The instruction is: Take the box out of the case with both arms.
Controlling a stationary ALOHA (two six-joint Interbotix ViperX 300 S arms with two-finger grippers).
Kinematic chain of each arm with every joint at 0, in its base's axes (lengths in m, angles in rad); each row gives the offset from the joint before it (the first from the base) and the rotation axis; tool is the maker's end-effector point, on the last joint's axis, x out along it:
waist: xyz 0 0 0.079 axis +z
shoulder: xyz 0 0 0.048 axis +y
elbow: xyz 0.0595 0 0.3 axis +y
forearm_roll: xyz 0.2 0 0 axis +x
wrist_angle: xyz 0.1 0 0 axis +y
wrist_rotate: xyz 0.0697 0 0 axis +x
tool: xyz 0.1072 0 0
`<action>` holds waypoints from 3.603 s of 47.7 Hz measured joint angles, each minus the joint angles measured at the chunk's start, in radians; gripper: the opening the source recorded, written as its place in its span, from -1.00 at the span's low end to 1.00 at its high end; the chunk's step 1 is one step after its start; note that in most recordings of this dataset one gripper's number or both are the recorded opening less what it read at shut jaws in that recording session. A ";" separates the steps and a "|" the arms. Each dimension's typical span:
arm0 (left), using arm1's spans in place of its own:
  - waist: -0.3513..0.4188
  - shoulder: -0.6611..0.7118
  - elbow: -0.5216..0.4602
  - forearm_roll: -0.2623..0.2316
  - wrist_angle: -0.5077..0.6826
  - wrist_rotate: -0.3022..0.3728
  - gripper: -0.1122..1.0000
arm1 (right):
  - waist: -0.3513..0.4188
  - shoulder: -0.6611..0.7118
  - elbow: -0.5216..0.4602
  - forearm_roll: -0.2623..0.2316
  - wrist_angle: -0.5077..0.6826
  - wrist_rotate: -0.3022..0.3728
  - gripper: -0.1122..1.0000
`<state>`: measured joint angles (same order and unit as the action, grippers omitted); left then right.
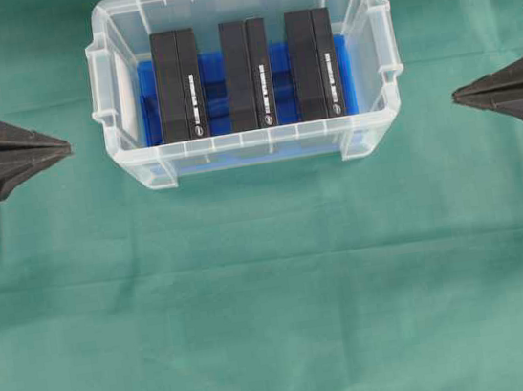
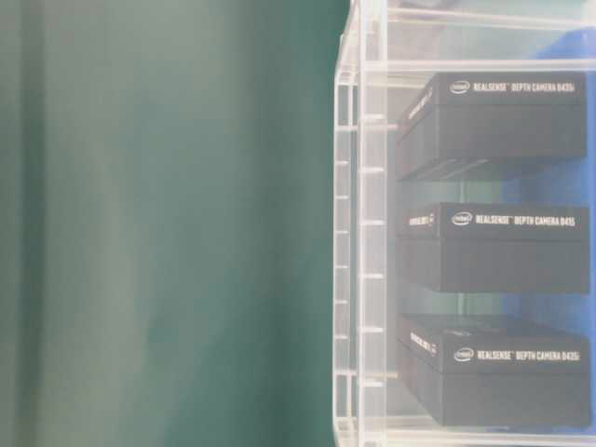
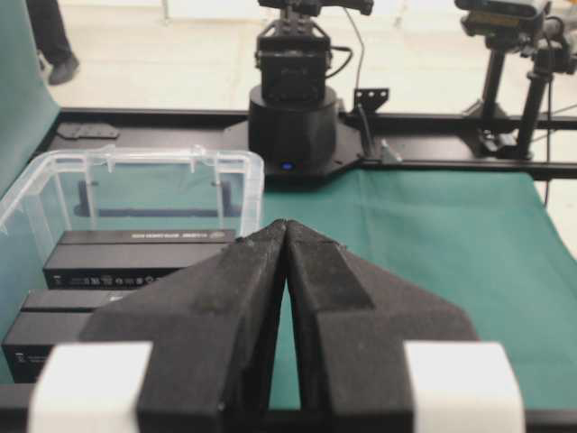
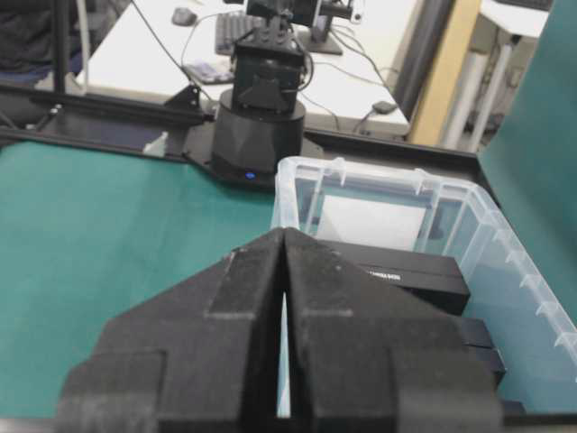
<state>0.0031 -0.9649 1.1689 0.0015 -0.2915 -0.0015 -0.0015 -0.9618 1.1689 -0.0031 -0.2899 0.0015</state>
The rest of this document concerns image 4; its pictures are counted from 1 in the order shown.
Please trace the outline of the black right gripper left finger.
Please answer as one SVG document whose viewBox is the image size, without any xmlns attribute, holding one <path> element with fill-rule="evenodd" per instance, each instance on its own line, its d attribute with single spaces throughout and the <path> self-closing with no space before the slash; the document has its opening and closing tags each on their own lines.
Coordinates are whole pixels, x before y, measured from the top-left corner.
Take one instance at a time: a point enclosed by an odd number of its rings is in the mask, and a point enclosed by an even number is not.
<svg viewBox="0 0 577 433">
<path fill-rule="evenodd" d="M 59 432 L 241 432 L 275 412 L 284 233 L 109 319 L 60 393 Z"/>
</svg>

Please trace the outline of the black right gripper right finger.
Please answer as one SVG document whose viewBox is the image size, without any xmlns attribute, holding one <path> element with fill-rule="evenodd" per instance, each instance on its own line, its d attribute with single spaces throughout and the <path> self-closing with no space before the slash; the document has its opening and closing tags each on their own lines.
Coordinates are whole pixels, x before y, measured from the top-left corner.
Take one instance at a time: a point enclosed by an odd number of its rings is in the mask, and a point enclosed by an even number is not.
<svg viewBox="0 0 577 433">
<path fill-rule="evenodd" d="M 293 410 L 314 432 L 498 432 L 491 372 L 443 312 L 284 231 Z"/>
</svg>

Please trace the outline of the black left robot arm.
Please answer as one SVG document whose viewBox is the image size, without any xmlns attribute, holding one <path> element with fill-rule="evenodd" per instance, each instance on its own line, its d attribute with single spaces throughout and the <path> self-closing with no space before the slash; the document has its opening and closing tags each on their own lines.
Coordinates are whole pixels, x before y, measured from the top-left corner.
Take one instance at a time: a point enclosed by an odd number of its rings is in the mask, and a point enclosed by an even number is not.
<svg viewBox="0 0 577 433">
<path fill-rule="evenodd" d="M 234 83 L 219 99 L 209 167 L 222 178 L 267 185 L 279 161 L 302 150 L 306 109 L 298 94 L 314 76 L 294 30 L 311 26 L 317 1 L 250 1 L 262 22 L 234 41 Z"/>
</svg>

